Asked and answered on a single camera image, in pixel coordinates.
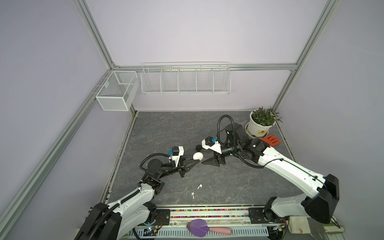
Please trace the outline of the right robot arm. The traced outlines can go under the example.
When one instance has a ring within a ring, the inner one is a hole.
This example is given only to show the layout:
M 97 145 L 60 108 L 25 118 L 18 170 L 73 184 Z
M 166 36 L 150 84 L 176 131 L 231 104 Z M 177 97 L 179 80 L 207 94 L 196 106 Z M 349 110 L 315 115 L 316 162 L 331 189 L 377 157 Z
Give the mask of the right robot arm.
M 339 179 L 331 174 L 323 176 L 306 169 L 279 153 L 264 139 L 251 138 L 231 116 L 221 116 L 217 135 L 205 138 L 196 149 L 214 153 L 203 164 L 219 167 L 225 165 L 227 156 L 234 156 L 251 168 L 272 170 L 302 191 L 301 195 L 293 197 L 271 197 L 263 209 L 267 222 L 292 216 L 310 217 L 322 224 L 333 221 L 340 200 Z

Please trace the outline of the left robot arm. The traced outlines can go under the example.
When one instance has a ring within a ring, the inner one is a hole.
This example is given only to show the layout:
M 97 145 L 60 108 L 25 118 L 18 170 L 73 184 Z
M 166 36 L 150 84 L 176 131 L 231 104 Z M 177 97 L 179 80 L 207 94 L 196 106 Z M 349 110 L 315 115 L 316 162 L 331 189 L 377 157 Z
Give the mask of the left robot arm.
M 175 156 L 162 153 L 147 156 L 140 164 L 140 169 L 145 174 L 138 183 L 138 187 L 115 202 L 95 205 L 75 239 L 119 240 L 140 224 L 154 223 L 157 206 L 151 200 L 165 185 L 160 178 L 176 172 L 184 176 L 204 158 L 204 155 L 197 152 L 188 160 L 179 156 L 177 164 L 174 158 Z

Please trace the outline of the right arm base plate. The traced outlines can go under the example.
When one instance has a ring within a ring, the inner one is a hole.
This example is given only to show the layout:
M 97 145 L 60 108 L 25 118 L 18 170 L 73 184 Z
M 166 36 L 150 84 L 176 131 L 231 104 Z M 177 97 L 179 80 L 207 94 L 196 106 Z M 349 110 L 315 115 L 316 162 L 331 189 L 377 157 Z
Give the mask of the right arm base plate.
M 278 217 L 272 212 L 265 212 L 264 207 L 248 208 L 249 218 L 252 224 L 284 224 L 289 217 Z

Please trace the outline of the white earbud charging case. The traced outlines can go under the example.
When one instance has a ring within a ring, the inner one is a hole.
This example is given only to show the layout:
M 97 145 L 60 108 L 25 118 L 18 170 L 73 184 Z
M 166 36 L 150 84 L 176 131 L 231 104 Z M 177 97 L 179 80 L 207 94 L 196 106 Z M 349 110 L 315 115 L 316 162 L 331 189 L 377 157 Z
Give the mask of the white earbud charging case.
M 204 154 L 201 152 L 196 152 L 193 154 L 193 160 L 201 161 L 204 158 Z

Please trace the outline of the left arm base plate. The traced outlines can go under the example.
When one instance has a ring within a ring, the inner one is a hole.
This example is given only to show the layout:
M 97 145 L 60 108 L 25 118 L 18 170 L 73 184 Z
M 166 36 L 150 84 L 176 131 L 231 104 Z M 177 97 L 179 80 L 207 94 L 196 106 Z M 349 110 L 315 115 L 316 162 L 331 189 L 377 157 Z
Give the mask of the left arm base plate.
M 168 226 L 171 220 L 171 210 L 170 209 L 156 209 L 151 211 L 148 219 L 144 222 L 144 225 L 158 225 L 158 226 Z

